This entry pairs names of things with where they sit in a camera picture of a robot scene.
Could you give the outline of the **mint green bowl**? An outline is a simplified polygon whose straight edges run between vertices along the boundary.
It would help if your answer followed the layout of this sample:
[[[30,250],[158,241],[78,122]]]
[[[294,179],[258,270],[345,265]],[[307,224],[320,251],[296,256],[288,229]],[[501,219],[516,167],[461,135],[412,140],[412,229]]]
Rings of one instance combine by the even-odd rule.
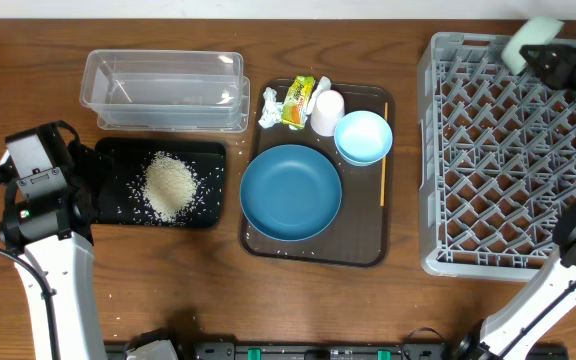
[[[534,17],[528,20],[508,41],[501,53],[502,62],[513,75],[520,74],[527,66],[520,54],[524,45],[546,45],[561,31],[564,23],[550,17]]]

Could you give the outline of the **pile of white rice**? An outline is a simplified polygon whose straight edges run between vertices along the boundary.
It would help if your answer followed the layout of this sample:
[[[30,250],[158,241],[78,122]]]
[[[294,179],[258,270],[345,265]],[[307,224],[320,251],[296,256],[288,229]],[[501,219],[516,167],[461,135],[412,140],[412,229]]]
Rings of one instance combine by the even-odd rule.
[[[149,226],[206,228],[216,223],[222,194],[214,182],[223,168],[202,174],[194,158],[149,152],[125,182],[131,218]]]

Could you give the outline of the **wooden chopstick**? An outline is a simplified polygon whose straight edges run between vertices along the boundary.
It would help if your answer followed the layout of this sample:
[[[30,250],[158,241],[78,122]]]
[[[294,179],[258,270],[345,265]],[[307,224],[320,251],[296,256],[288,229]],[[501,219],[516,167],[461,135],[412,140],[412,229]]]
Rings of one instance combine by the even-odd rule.
[[[384,116],[383,116],[384,120],[386,121],[386,124],[388,124],[388,112],[389,112],[389,104],[388,102],[386,102],[384,104]],[[387,154],[384,155],[381,161],[380,207],[384,207],[385,205],[386,173],[387,173],[386,160],[387,160]]]

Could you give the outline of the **light blue bowl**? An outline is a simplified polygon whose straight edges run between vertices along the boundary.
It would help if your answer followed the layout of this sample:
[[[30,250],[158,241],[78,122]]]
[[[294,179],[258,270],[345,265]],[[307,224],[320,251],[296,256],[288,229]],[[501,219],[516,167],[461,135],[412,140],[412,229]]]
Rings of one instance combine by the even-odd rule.
[[[339,154],[354,166],[369,166],[381,161],[394,141],[387,121],[366,110],[346,114],[337,124],[333,138]]]

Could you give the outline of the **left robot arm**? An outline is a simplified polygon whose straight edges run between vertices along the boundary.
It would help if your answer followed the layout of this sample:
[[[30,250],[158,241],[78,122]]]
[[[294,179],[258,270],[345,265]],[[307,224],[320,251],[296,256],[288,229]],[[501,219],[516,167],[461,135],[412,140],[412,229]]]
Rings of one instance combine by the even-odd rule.
[[[24,286],[39,359],[104,359],[93,290],[95,189],[91,150],[55,121],[6,138],[0,238]]]

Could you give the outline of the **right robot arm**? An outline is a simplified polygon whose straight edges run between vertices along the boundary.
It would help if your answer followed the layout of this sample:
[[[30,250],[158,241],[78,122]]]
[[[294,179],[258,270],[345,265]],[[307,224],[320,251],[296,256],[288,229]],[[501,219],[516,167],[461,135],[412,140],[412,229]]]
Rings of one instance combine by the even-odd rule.
[[[528,20],[501,52],[508,69],[531,69],[555,90],[576,91],[576,47],[555,43],[560,21]],[[552,235],[556,249],[501,310],[480,322],[453,350],[454,359],[524,359],[533,345],[576,306],[576,201]]]

